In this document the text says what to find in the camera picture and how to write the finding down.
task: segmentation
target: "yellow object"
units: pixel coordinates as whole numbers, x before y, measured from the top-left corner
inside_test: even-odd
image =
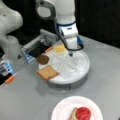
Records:
[[[62,44],[62,45],[56,45],[56,46],[54,46],[54,50],[55,50],[56,53],[63,53],[63,52],[66,51],[66,48]]]

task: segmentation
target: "bread slice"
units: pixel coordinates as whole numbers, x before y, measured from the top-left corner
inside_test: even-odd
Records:
[[[44,79],[49,80],[50,78],[54,78],[59,73],[54,70],[50,65],[47,65],[46,67],[38,70],[38,74]]]
[[[54,51],[56,53],[64,53],[66,51],[66,48],[63,44],[62,45],[56,45],[56,46],[54,46]]]
[[[71,116],[70,116],[70,118],[69,118],[68,120],[78,120],[78,119],[76,118],[76,111],[77,111],[77,109],[78,109],[78,108],[74,108],[74,109],[73,109],[73,111],[72,111],[72,113],[71,113]]]

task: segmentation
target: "wall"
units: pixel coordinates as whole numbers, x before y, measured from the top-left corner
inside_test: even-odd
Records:
[[[119,12],[120,0],[81,0],[80,33],[120,48]]]

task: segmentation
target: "food item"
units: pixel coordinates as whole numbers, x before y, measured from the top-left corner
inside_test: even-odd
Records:
[[[91,112],[86,107],[74,108],[68,120],[90,120]]]
[[[76,118],[76,111],[77,111],[77,108],[74,108],[73,111],[72,111],[72,114],[71,114],[71,116],[68,120],[78,120]]]
[[[38,70],[38,74],[44,80],[49,80],[50,78],[57,76],[59,73],[56,70],[54,70],[50,65],[47,65],[46,67]]]
[[[46,55],[39,55],[37,57],[37,61],[38,61],[38,63],[45,65],[49,62],[49,57]]]
[[[56,53],[63,53],[63,52],[66,51],[66,48],[62,44],[62,45],[56,45],[56,46],[54,46],[54,50],[55,50]]]

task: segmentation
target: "plate rim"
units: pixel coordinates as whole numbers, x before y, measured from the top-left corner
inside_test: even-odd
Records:
[[[59,101],[59,102],[56,104],[56,106],[54,107],[53,111],[52,111],[51,120],[54,120],[54,119],[53,119],[53,115],[54,115],[54,112],[56,111],[57,107],[58,107],[63,101],[69,100],[69,99],[72,99],[72,98],[74,98],[74,99],[75,99],[75,98],[77,98],[77,99],[85,99],[85,100],[91,102],[92,104],[94,104],[95,107],[97,108],[97,110],[98,110],[99,113],[100,113],[100,116],[101,116],[100,120],[103,120],[103,115],[102,115],[102,112],[101,112],[100,108],[98,107],[98,105],[97,105],[95,102],[93,102],[92,100],[90,100],[89,98],[86,98],[86,97],[83,97],[83,96],[69,96],[69,97],[64,98],[64,99],[62,99],[61,101]]]

